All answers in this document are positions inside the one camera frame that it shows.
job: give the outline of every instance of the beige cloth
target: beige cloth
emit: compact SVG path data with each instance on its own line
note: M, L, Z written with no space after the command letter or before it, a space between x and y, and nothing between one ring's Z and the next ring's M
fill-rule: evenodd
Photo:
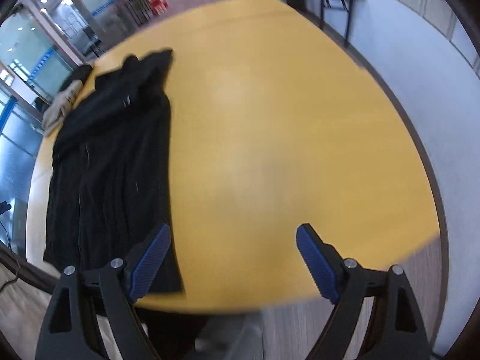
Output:
M71 111L75 99L83 88L83 83L77 79L67 89L56 94L51 106L43 114L42 128L48 136Z

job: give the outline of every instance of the black cloth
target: black cloth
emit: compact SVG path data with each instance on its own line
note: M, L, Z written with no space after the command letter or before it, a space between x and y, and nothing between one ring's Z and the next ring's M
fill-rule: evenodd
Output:
M35 97L35 100L33 100L33 105L42 115L50 107L50 104L45 100L42 100L40 97Z
M63 84L61 85L60 89L58 90L59 92L63 92L65 89L67 89L70 84L76 80L80 80L83 85L85 85L88 77L90 77L90 74L92 73L93 67L90 64L81 64L75 70L70 73L70 75L63 81Z
M172 50L95 80L66 117L53 148L44 260L59 271L124 258L162 223L170 225L170 102L163 91ZM150 288L180 291L173 244Z

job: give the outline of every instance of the glass partition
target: glass partition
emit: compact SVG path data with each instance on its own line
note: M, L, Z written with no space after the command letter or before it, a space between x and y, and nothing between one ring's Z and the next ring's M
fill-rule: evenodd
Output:
M100 54L99 39L72 0L37 0L53 25L87 60Z
M120 41L126 35L127 31L123 28L123 23L117 14L114 0L81 1L109 37L116 36Z
M25 8L0 27L0 61L48 101L72 71Z
M30 181L42 138L41 123L0 87L0 202L12 206L1 216L0 241L7 244L10 238L13 251L23 257Z

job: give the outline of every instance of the black garment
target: black garment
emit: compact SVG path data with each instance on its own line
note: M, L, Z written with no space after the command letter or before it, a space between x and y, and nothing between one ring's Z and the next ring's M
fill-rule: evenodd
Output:
M93 67L90 64L81 64L72 73L70 73L70 75L65 79L65 81L63 81L63 84L58 91L63 92L70 86L72 82L76 80L80 80L83 85L85 85L88 77L90 77L90 74L92 73L92 70Z
M189 352L195 352L195 339L210 318L205 314L179 314L139 307L135 308L135 312L140 321L147 325L148 339L162 360L191 358L187 355Z
M33 105L42 115L50 107L50 104L45 100L42 100L40 97L35 97L35 100L33 100Z
M53 148L44 254L59 271L124 258L154 226L170 224L163 82L171 58L171 50L128 57L66 117ZM181 289L172 245L150 291Z

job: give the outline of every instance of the gray floor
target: gray floor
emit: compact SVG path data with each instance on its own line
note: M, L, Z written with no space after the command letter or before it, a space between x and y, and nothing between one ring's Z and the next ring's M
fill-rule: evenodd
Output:
M402 263L420 307L428 338L436 325L442 256L440 238ZM367 328L373 300L363 303L345 359L355 359ZM265 360L304 360L325 326L333 306L327 299L263 310Z

